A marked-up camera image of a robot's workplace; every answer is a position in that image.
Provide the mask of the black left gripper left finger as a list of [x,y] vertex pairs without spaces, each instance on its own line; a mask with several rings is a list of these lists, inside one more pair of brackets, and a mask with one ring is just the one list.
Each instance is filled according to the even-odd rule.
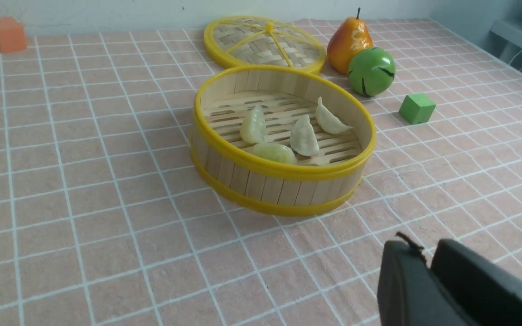
[[383,326],[478,326],[431,272],[423,246],[397,232],[384,244],[377,287]]

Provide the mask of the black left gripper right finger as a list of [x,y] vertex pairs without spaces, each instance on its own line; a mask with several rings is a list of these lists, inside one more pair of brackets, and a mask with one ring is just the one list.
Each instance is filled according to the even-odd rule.
[[522,326],[522,280],[453,239],[441,239],[431,271],[480,326]]

